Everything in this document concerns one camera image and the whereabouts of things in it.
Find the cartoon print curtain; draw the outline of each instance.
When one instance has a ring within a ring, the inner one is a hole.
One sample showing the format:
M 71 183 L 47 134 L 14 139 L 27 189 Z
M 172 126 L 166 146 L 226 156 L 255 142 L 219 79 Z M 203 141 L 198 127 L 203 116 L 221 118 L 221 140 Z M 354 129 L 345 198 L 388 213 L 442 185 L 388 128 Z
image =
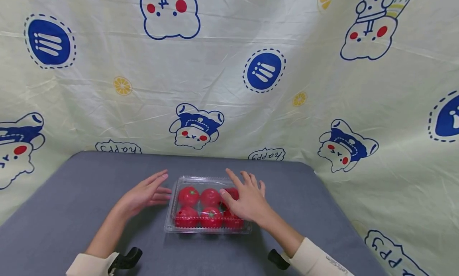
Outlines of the cartoon print curtain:
M 300 161 L 456 275 L 456 0 L 0 0 L 0 222 L 81 150 Z

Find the clear plastic clamshell box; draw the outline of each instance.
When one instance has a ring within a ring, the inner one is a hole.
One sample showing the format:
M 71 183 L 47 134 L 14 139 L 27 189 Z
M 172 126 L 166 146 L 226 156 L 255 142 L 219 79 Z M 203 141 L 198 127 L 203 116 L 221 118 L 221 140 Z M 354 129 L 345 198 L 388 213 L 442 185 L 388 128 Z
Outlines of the clear plastic clamshell box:
M 172 189 L 164 230 L 167 233 L 248 234 L 252 224 L 231 215 L 220 196 L 239 193 L 229 178 L 181 176 Z

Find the gray table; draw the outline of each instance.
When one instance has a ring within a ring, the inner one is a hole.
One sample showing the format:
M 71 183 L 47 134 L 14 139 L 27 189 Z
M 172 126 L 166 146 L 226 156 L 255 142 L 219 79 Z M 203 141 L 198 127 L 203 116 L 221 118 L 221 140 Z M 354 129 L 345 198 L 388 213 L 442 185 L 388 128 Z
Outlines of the gray table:
M 111 207 L 140 180 L 168 168 L 171 188 L 183 174 L 226 176 L 226 167 L 263 180 L 272 207 L 354 275 L 386 275 L 305 164 L 101 152 L 74 155 L 0 227 L 0 275 L 64 275 Z M 166 209 L 153 207 L 129 222 L 117 250 L 137 246 L 144 254 L 133 270 L 117 275 L 298 275 L 267 260 L 269 250 L 281 249 L 256 225 L 248 236 L 178 235 L 164 232 L 165 218 Z

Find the black clamp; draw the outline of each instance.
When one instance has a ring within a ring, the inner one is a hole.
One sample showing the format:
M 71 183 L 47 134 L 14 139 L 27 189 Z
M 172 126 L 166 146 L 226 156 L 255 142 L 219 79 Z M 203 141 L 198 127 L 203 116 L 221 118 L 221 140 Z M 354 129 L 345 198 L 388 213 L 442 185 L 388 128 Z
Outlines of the black clamp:
M 126 256 L 119 254 L 108 268 L 108 275 L 114 275 L 117 269 L 127 270 L 134 268 L 142 257 L 142 254 L 142 250 L 137 247 L 133 247 Z
M 268 260 L 273 262 L 280 270 L 287 270 L 290 267 L 290 263 L 285 261 L 275 249 L 269 252 Z

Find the cream sleeve cuff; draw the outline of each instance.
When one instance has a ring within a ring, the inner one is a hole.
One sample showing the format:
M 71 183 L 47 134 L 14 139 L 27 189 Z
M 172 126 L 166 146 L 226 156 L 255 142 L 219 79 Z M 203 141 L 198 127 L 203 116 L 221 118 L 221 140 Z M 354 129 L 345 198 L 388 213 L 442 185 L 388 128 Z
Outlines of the cream sleeve cuff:
M 282 253 L 282 258 L 307 276 L 353 276 L 344 266 L 336 262 L 330 255 L 305 238 L 293 258 Z
M 108 268 L 120 253 L 113 252 L 108 258 L 102 259 L 80 253 L 66 272 L 66 276 L 108 276 Z

